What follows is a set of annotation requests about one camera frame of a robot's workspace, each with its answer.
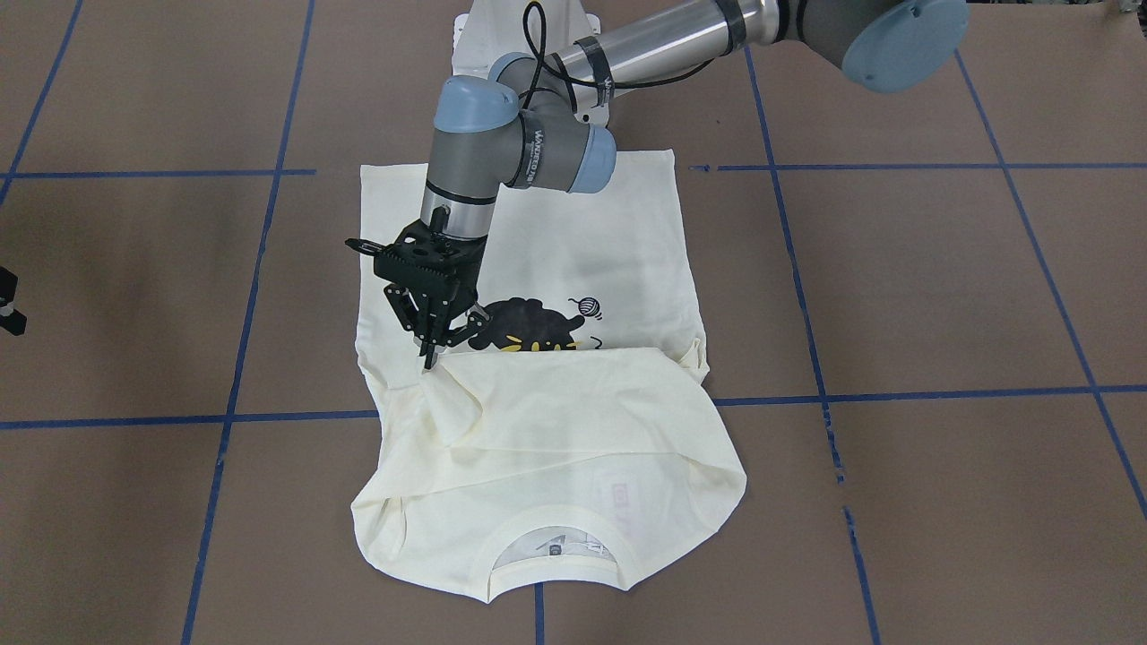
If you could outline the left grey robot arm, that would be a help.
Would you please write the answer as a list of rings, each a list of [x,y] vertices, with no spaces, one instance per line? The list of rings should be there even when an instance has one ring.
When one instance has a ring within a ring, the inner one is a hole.
[[[479,265],[501,188],[603,189],[617,160],[610,131],[578,119],[631,90],[684,81],[752,44],[797,40],[877,93],[910,90],[953,56],[963,1],[688,1],[548,52],[543,3],[526,3],[528,52],[483,77],[444,81],[418,220],[393,244],[349,238],[385,281],[426,368],[443,348],[487,333]]]

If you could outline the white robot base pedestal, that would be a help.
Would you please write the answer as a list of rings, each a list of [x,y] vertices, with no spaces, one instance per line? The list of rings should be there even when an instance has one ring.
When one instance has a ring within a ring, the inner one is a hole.
[[[475,1],[469,13],[458,16],[453,25],[454,76],[485,79],[505,54],[525,53],[522,16],[528,1]],[[582,1],[543,1],[548,25],[546,53],[571,46],[576,40],[602,32],[601,23],[582,7]]]

